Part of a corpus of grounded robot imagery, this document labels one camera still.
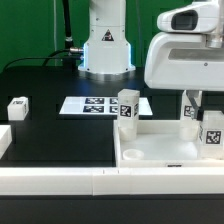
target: green wall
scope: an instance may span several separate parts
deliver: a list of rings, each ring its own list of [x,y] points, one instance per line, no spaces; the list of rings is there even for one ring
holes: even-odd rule
[[[57,1],[57,46],[64,47],[62,1]],[[126,0],[126,37],[133,48],[132,63],[144,65],[149,43],[159,32],[157,16],[164,11],[191,4],[192,0],[138,0],[142,28],[139,41],[136,0]],[[0,71],[4,65],[21,57],[45,57],[54,51],[53,0],[0,1]],[[82,46],[89,36],[89,0],[70,0],[75,46]],[[40,65],[42,61],[14,65]]]

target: black tabletop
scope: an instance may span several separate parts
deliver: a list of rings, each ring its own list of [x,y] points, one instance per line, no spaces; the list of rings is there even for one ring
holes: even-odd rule
[[[110,97],[129,88],[148,97],[154,118],[178,119],[181,93],[146,88],[143,76],[138,68],[131,79],[100,82],[60,67],[8,69],[0,75],[0,124],[11,125],[13,142],[0,167],[115,166],[115,116],[60,116],[59,111],[66,96]],[[29,98],[30,112],[25,121],[9,122],[7,106],[20,96]],[[211,95],[205,101],[220,104],[223,97]],[[223,223],[223,198],[220,194],[1,196],[0,223]]]
[[[66,96],[117,97],[124,88],[144,90],[143,69],[112,82],[81,78],[60,67],[15,67],[0,75],[0,124],[10,124],[13,142],[0,166],[115,166],[116,116],[59,115]],[[29,98],[24,121],[8,121],[12,98]]]

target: cable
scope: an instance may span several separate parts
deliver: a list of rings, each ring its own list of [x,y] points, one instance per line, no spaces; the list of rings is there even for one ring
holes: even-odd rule
[[[46,64],[48,63],[48,61],[50,60],[49,58],[52,58],[58,54],[61,54],[61,53],[67,53],[67,52],[70,52],[69,49],[62,49],[62,50],[57,50],[53,53],[51,53],[50,55],[48,55],[48,57],[46,58],[46,60],[44,61],[44,63],[42,64],[42,66],[46,66]]]
[[[3,68],[3,72],[5,72],[7,70],[7,68],[11,64],[13,64],[15,62],[18,62],[18,61],[25,61],[25,60],[43,60],[43,59],[49,59],[49,60],[53,59],[53,60],[55,60],[55,59],[63,59],[63,58],[64,57],[26,57],[26,58],[18,58],[16,60],[13,60],[13,61],[10,61],[9,63],[7,63],[5,65],[5,67]]]
[[[140,48],[140,55],[141,55],[141,66],[144,66],[144,51],[143,51],[143,43],[142,43],[142,28],[141,28],[139,0],[135,0],[135,2],[136,2],[136,11],[137,11],[137,18],[138,18],[138,37],[139,37],[139,48]]]
[[[54,0],[54,50],[57,49],[57,0]]]

